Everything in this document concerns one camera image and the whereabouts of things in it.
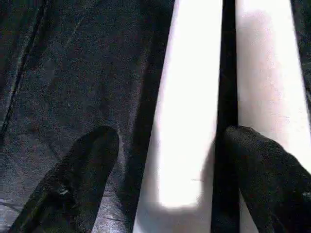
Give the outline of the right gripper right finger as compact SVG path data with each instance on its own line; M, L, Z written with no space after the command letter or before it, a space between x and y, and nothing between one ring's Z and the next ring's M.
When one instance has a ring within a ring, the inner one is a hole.
M299 161L249 127L228 127L224 145L258 231L309 233L311 175Z

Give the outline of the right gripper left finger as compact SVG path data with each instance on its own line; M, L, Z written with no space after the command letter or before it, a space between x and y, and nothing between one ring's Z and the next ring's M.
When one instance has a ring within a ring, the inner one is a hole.
M10 233L90 233L119 153L115 129L100 126L74 142L37 185Z

